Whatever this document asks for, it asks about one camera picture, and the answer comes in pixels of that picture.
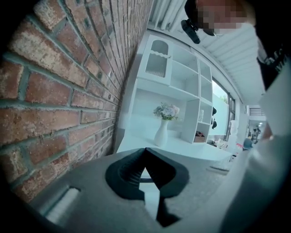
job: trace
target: window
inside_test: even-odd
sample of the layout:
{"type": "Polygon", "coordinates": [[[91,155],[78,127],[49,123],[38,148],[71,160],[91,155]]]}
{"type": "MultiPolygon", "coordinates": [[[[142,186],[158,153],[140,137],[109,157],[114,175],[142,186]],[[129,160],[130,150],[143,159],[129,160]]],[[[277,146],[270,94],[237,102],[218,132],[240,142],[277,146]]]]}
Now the window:
{"type": "Polygon", "coordinates": [[[222,99],[229,106],[226,135],[215,135],[215,141],[221,138],[228,141],[231,132],[231,121],[235,119],[236,102],[227,90],[212,77],[213,94],[222,99]]]}

